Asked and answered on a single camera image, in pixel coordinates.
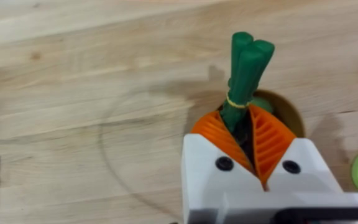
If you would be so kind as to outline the white orange left gripper left finger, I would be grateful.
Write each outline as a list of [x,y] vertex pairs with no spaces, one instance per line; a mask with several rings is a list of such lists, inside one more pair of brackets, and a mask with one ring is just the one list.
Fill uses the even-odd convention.
[[219,111],[201,117],[183,140],[181,158],[185,223],[253,223],[250,193],[264,190]]

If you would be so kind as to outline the white orange left gripper right finger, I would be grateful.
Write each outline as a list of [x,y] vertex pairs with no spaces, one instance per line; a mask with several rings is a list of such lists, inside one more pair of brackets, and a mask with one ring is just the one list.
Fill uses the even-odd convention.
[[250,105],[254,169],[271,192],[343,190],[312,141],[298,138],[274,115]]

